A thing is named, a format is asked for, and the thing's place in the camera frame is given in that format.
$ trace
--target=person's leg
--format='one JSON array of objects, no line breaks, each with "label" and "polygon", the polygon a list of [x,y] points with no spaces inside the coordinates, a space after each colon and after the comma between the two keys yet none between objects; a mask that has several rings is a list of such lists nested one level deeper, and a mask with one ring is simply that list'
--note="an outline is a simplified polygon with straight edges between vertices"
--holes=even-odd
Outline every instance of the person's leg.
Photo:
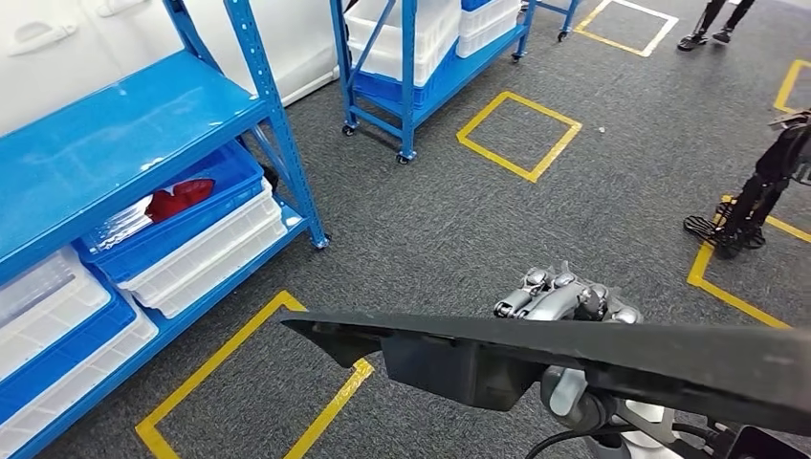
[{"label": "person's leg", "polygon": [[692,51],[698,45],[707,43],[705,33],[707,33],[707,29],[710,28],[712,22],[721,12],[721,9],[724,7],[724,2],[725,0],[710,0],[707,2],[707,7],[704,9],[704,13],[698,19],[698,23],[695,25],[695,30],[679,41],[677,46],[678,49],[682,51]]},{"label": "person's leg", "polygon": [[729,43],[730,34],[733,32],[735,26],[737,26],[737,23],[740,22],[740,20],[746,14],[746,11],[749,10],[749,7],[751,7],[754,2],[755,0],[741,0],[740,4],[737,6],[737,8],[735,8],[735,11],[733,11],[733,15],[730,16],[730,19],[726,24],[724,24],[723,29],[717,33],[713,33],[712,38],[722,43]]}]

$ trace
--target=red object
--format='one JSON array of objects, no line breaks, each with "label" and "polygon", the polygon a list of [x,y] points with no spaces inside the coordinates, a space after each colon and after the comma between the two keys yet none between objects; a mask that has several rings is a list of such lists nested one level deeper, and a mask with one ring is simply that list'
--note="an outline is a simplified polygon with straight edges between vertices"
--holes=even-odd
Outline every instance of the red object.
[{"label": "red object", "polygon": [[214,189],[212,179],[194,179],[181,182],[169,193],[160,189],[152,194],[152,202],[146,207],[146,216],[153,223],[160,223],[195,204],[204,201]]}]

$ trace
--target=black robot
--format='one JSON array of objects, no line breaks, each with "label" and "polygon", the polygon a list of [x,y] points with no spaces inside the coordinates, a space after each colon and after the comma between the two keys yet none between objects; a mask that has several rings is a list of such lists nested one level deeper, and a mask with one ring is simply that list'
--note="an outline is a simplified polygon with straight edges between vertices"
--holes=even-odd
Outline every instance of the black robot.
[{"label": "black robot", "polygon": [[722,257],[732,258],[742,249],[765,244],[762,227],[780,193],[793,180],[811,186],[811,108],[774,119],[778,139],[755,164],[755,174],[740,194],[718,204],[712,220],[690,216],[684,228],[714,245]]}]

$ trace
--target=blue rolling cart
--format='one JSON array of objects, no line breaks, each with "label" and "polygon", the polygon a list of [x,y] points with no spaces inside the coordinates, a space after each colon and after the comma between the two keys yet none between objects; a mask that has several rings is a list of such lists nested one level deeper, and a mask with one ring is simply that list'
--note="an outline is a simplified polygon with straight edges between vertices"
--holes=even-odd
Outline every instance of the blue rolling cart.
[{"label": "blue rolling cart", "polygon": [[543,8],[545,10],[559,12],[565,16],[563,18],[563,27],[560,28],[560,33],[558,33],[558,41],[563,41],[563,38],[566,37],[570,32],[572,32],[572,18],[575,15],[575,11],[578,9],[578,4],[581,0],[569,0],[569,8],[561,8],[556,7],[555,5],[549,5],[547,3],[543,3],[542,1],[537,2],[537,6],[539,8]]},{"label": "blue rolling cart", "polygon": [[[183,51],[0,138],[0,169],[6,171],[0,181],[0,284],[247,131],[295,198],[280,203],[288,232],[172,320],[147,311],[160,330],[157,337],[14,459],[37,454],[299,234],[308,231],[317,248],[329,242],[249,0],[224,3],[256,96],[219,72],[183,0],[164,3],[186,45]],[[259,129],[263,121],[273,129],[278,151]]]},{"label": "blue rolling cart", "polygon": [[[401,100],[396,102],[386,98],[360,94],[356,91],[357,76],[395,1],[402,2],[403,9],[403,94]],[[513,53],[513,61],[518,62],[526,54],[527,36],[532,26],[537,0],[530,0],[530,8],[524,15],[522,24],[518,24],[510,32],[505,33],[475,54],[466,58],[459,58],[454,55],[447,63],[444,63],[441,77],[437,78],[438,80],[431,88],[430,95],[425,100],[422,100],[419,108],[414,106],[414,24],[417,13],[417,0],[388,0],[388,4],[384,8],[381,18],[355,68],[352,67],[352,59],[347,45],[348,36],[341,1],[330,0],[330,5],[338,50],[340,89],[343,94],[343,109],[346,116],[343,133],[347,136],[353,135],[358,127],[358,118],[371,122],[402,141],[397,160],[400,164],[407,164],[416,156],[413,148],[414,131],[420,124],[499,58],[504,51],[514,46],[516,42],[517,48]],[[360,98],[383,108],[397,117],[400,120],[400,126],[381,120],[360,108],[357,104]]]}]

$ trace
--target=door handle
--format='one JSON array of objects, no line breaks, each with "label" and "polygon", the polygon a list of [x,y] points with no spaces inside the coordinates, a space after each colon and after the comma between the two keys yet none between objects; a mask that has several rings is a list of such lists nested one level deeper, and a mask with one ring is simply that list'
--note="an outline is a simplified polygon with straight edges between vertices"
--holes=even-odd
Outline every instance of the door handle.
[{"label": "door handle", "polygon": [[144,2],[146,0],[104,0],[96,8],[96,13],[101,17],[110,17]]},{"label": "door handle", "polygon": [[14,33],[14,41],[8,55],[27,55],[63,40],[77,30],[77,25],[64,23],[51,25],[41,21],[30,22]]}]

